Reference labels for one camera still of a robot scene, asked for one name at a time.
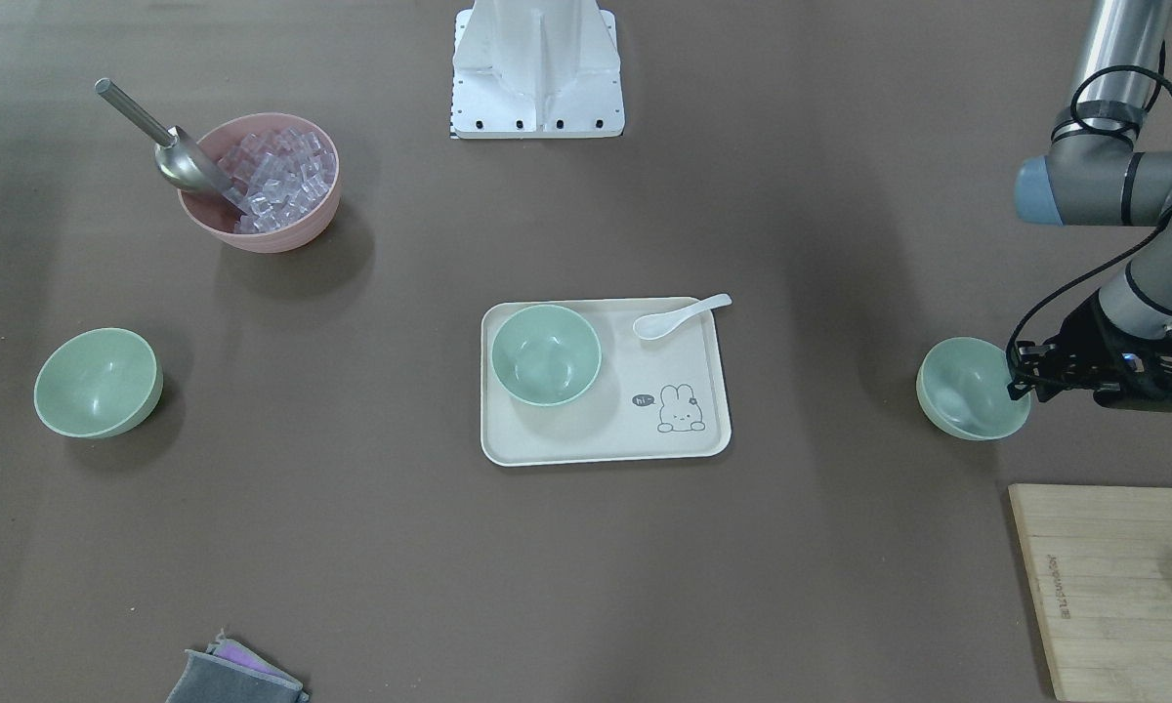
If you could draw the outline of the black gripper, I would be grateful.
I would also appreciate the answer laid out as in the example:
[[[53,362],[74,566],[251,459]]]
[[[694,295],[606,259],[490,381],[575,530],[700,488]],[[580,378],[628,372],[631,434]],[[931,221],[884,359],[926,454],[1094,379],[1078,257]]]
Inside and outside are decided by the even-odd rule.
[[[1030,395],[1045,403],[1059,393],[1086,389],[1109,409],[1172,411],[1172,330],[1157,339],[1122,332],[1099,295],[1074,309],[1045,343],[1011,343],[1011,364],[1033,364],[1033,377],[1007,384],[1016,403]]]

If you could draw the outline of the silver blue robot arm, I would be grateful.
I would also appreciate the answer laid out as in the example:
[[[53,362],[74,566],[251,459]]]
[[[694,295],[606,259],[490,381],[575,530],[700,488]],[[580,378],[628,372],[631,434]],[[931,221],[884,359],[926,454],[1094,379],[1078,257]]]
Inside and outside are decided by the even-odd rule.
[[[1172,411],[1172,1],[1095,4],[1049,151],[1021,166],[1018,217],[1045,226],[1145,227],[1115,275],[1034,343],[1006,346],[1011,400],[1083,389],[1101,407]]]

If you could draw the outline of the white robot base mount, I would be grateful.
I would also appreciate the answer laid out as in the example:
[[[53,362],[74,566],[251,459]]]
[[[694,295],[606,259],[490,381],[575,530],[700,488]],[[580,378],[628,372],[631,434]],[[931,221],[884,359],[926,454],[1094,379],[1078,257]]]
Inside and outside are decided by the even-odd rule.
[[[475,1],[454,30],[451,138],[624,134],[616,19],[595,1]]]

